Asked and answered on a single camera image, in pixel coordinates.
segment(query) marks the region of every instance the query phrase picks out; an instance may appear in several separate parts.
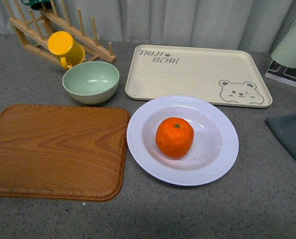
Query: wood grain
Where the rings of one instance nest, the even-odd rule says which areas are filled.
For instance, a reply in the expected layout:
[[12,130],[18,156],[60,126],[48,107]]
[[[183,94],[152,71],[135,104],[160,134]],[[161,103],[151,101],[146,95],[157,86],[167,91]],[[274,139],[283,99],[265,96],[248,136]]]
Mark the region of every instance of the wood grain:
[[0,114],[0,196],[107,201],[122,186],[124,109],[13,105]]

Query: beige tray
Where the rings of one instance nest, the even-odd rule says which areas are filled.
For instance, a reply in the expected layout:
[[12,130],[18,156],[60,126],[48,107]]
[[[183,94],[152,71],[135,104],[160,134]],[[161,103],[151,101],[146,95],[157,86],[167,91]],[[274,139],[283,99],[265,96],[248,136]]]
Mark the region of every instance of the beige tray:
[[0,114],[0,197],[108,201],[120,191],[129,113],[13,105]]
[[252,57],[235,50],[140,45],[125,90],[135,100],[186,95],[214,105],[265,108],[272,103]]

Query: bear illustration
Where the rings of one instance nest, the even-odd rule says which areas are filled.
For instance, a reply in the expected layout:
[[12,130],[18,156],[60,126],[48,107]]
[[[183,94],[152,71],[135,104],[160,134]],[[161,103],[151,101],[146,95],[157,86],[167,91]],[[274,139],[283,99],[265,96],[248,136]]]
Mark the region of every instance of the bear illustration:
[[222,87],[220,97],[226,102],[247,105],[260,105],[264,102],[264,98],[256,90],[257,86],[252,82],[241,84],[221,80],[219,85]]

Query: yellow cup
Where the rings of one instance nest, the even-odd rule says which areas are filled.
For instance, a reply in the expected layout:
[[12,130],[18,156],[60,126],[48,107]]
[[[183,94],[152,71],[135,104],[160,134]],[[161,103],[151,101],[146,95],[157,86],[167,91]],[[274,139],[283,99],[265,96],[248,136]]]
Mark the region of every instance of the yellow cup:
[[65,70],[83,62],[85,50],[66,31],[53,33],[48,39],[48,49],[60,61]]

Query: orange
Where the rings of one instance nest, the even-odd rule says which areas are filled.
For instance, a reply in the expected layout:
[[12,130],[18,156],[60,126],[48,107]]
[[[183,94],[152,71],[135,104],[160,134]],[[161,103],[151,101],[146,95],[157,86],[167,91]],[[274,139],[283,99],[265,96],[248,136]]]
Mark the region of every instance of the orange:
[[170,117],[158,126],[155,141],[165,155],[181,158],[190,150],[193,137],[193,128],[186,120]]

